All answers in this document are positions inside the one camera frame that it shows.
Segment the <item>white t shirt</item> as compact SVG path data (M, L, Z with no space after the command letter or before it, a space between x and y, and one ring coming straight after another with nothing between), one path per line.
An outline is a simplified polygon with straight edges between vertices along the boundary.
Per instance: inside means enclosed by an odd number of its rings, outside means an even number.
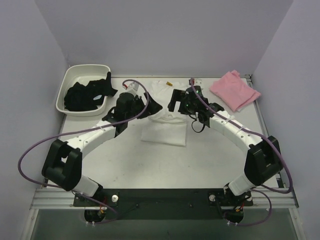
M143 142L166 144L172 146L186 146L187 117L178 111L170 112L170 103L173 90L186 90L187 83L177 81L152 81L148 87L150 96L162 106L162 110L147 118L142 128Z

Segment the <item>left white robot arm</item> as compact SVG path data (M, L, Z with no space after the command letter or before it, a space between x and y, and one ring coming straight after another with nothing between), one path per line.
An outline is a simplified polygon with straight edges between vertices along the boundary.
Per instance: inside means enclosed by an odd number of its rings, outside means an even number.
M101 203L103 188L99 183L82 174L83 159L106 141L120 135L129 119L144 119L162 110L162 106L151 96L142 97L125 92L119 95L112 107L89 132L62 141L55 140L48 151L41 174L65 191L84 194L92 206Z

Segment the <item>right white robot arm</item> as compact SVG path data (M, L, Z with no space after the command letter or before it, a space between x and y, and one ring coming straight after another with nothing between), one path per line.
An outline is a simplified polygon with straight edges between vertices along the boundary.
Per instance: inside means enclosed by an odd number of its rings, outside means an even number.
M180 103L179 113L196 117L201 124L218 131L246 154L243 173L226 184L226 192L240 196L261 186L283 169L281 160L270 146L272 143L279 150L278 140L272 136L264 140L249 133L221 105L209 103L202 95L200 86L189 87L187 90L174 89L168 104L170 112L174 111L177 102Z

